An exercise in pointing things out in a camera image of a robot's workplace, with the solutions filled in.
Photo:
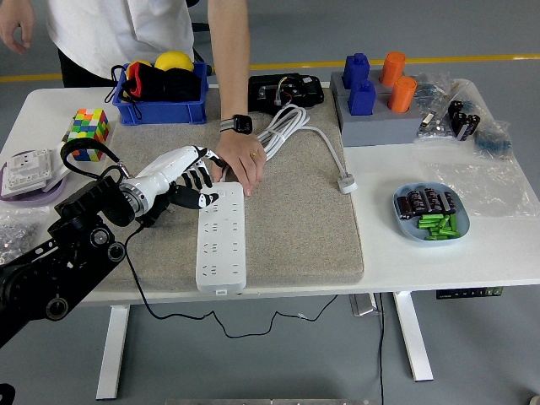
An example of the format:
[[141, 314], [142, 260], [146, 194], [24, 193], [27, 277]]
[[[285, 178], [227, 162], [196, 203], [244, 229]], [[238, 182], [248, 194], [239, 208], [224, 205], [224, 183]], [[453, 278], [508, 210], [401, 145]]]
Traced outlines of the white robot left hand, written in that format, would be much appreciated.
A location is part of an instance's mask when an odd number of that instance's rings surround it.
[[218, 155], [208, 148], [185, 146], [160, 155], [136, 177], [128, 178], [121, 189], [133, 196], [133, 210], [137, 216], [147, 213], [158, 195], [166, 194], [170, 185], [190, 170], [198, 169], [208, 187], [212, 186], [203, 158], [212, 160], [218, 167], [225, 167]]

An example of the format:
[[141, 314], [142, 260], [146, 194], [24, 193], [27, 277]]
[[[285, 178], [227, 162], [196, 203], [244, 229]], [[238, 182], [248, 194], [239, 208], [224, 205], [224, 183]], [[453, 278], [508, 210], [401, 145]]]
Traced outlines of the person's right hand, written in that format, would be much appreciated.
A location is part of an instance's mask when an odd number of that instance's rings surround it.
[[1, 40], [19, 55], [30, 48], [35, 27], [35, 11], [29, 0], [1, 1]]

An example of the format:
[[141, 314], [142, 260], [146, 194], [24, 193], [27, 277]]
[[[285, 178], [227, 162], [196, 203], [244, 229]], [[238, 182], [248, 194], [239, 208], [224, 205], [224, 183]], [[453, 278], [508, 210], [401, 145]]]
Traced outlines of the person's left hand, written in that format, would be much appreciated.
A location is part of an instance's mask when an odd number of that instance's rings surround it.
[[257, 136], [240, 134], [233, 130], [220, 133], [215, 153], [235, 174], [244, 194], [250, 196], [262, 181], [267, 156]]

